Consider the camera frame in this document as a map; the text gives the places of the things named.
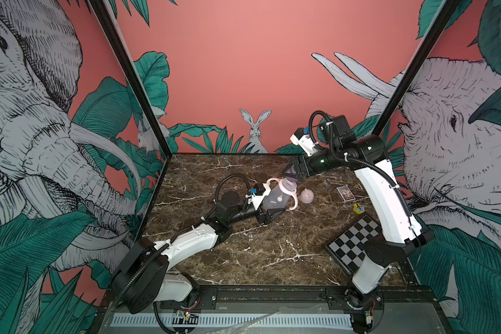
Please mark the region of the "black enclosure frame post left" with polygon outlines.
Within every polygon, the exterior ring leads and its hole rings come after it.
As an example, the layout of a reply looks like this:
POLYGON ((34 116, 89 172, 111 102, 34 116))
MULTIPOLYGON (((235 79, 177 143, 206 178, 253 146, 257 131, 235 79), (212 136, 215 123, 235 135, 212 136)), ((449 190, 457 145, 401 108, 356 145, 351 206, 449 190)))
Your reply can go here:
POLYGON ((130 84, 135 97, 138 100, 139 106, 143 113, 145 114, 149 125, 157 139, 161 151, 164 153, 165 157, 170 159, 172 157, 171 149, 162 134, 159 127, 159 122, 153 113, 153 106, 148 99, 146 94, 146 89, 139 77, 136 70, 136 66, 133 62, 131 54, 126 46, 124 37, 120 29, 117 26, 117 21, 114 17, 111 4, 109 1, 89 1, 90 7, 99 22, 111 48, 116 56, 122 71, 125 74, 127 82, 130 84))

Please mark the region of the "folding chess board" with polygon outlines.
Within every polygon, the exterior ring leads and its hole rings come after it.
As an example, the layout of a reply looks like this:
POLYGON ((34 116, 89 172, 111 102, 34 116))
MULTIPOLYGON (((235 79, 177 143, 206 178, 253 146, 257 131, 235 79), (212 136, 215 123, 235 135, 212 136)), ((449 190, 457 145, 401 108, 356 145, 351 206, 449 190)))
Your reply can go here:
POLYGON ((348 275, 353 275, 360 268, 366 256, 364 251, 366 243, 380 234, 381 231, 378 221, 368 214, 363 214, 344 232, 327 243, 324 248, 348 275))

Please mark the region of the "pink dome bottle cap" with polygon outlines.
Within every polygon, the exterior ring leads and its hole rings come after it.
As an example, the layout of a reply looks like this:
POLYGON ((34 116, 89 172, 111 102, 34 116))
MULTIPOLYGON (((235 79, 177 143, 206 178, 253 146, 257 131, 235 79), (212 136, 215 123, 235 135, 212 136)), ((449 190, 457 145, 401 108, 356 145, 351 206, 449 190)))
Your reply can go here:
POLYGON ((310 204, 314 201, 314 192, 310 189, 304 189, 300 194, 300 201, 305 204, 310 204))

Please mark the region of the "purple playing card box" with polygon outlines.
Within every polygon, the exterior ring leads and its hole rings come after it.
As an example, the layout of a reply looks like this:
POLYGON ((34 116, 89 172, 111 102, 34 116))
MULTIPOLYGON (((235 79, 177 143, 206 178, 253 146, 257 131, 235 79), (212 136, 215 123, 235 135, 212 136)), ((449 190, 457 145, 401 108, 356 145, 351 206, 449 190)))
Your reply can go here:
POLYGON ((341 185, 336 188, 336 191, 340 195, 344 202, 350 202, 356 200, 356 196, 352 193, 347 185, 341 185))

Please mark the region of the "yellow blue toy piece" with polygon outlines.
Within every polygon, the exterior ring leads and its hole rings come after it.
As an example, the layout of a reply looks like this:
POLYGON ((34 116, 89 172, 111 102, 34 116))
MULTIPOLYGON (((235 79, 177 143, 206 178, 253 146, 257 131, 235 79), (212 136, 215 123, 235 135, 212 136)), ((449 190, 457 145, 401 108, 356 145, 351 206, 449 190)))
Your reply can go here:
POLYGON ((360 203, 355 203, 353 205, 353 211, 355 211, 356 214, 364 214, 365 208, 360 203))

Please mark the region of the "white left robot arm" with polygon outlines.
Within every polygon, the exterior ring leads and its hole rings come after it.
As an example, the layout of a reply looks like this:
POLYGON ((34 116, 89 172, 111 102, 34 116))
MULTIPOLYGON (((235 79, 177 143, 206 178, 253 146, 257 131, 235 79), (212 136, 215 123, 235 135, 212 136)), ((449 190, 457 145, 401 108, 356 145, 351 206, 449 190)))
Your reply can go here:
POLYGON ((110 279, 116 293, 112 310, 125 306, 136 314, 160 301, 184 302, 193 291, 193 283, 184 275, 169 274, 183 260, 225 242, 233 233, 233 225, 254 217, 269 224, 287 210, 280 196, 256 196, 241 199, 228 191, 199 224, 177 232, 170 239, 153 242, 139 239, 118 265, 110 279))

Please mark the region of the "black enclosure frame post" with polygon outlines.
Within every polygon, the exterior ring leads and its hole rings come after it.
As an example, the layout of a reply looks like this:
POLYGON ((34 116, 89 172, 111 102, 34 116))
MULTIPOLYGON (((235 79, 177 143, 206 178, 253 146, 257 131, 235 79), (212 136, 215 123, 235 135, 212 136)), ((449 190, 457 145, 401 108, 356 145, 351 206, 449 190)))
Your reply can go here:
POLYGON ((136 66, 133 62, 131 54, 126 46, 124 37, 120 29, 117 26, 117 21, 114 17, 111 4, 109 1, 89 1, 90 7, 99 22, 111 48, 116 56, 122 71, 125 74, 127 82, 130 84, 135 97, 138 100, 139 106, 143 113, 145 114, 149 125, 157 139, 161 151, 164 153, 165 157, 170 159, 172 157, 171 149, 162 134, 159 127, 159 122, 153 113, 153 106, 148 99, 146 94, 146 89, 139 77, 136 70, 136 66))
POLYGON ((417 38, 420 40, 408 67, 373 127, 371 135, 380 136, 390 122, 399 103, 403 100, 413 80, 438 42, 441 34, 452 21, 461 1, 424 1, 418 16, 417 38))

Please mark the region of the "clear baby bottle body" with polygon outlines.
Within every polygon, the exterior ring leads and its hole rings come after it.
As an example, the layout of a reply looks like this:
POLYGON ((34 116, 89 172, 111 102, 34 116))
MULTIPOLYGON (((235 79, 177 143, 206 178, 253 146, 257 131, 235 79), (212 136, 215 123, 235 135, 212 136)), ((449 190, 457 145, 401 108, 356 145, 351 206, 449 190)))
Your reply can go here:
POLYGON ((286 178, 271 178, 267 184, 270 186, 271 192, 262 202, 264 209, 286 208, 291 198, 294 199, 294 206, 289 207, 288 210, 296 209, 298 200, 296 199, 297 184, 295 182, 290 182, 286 178))

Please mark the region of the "purple collar with nipple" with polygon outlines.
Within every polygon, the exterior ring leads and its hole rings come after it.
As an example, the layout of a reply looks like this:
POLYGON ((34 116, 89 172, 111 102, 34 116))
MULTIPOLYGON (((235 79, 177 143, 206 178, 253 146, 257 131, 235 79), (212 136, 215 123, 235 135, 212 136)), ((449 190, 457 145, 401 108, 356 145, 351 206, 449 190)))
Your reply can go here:
POLYGON ((282 175, 284 178, 286 178, 287 180, 289 180, 290 182, 295 182, 297 183, 298 182, 298 178, 297 178, 297 172, 294 168, 294 165, 293 164, 288 164, 284 169, 283 169, 283 172, 282 172, 282 175))

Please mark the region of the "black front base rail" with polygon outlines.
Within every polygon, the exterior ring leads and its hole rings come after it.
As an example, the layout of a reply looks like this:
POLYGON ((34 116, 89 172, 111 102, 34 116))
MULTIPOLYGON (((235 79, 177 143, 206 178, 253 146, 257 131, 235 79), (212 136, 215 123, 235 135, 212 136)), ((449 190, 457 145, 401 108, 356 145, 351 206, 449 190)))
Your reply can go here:
POLYGON ((219 310, 222 303, 325 304, 330 310, 354 313, 383 310, 393 303, 435 303, 433 291, 426 286, 406 288, 381 286, 361 307, 348 304, 345 286, 324 285, 199 285, 183 301, 163 300, 162 309, 219 310))

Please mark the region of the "black enclosure frame post right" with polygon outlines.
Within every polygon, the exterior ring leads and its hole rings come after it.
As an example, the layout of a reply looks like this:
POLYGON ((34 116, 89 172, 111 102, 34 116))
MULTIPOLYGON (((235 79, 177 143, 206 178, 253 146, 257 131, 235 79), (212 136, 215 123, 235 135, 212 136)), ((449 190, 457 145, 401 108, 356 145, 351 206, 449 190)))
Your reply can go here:
POLYGON ((380 136, 390 122, 399 103, 403 100, 413 80, 438 42, 441 34, 452 21, 461 1, 424 1, 418 16, 417 38, 420 40, 408 67, 373 127, 371 135, 380 136))

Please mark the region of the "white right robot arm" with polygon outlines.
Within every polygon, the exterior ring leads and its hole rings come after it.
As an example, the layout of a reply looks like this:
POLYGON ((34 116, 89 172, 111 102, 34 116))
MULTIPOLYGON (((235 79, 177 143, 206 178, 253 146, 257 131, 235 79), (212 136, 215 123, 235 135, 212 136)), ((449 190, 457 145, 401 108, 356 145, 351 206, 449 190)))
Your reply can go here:
POLYGON ((377 213, 381 233, 366 243, 366 256, 352 276, 357 294, 369 295, 390 264, 405 259, 434 239, 434 233, 420 225, 406 204, 388 150, 379 136, 336 137, 329 140, 325 150, 318 150, 303 129, 298 129, 290 140, 304 151, 292 160, 294 178, 309 178, 345 166, 355 172, 377 213))

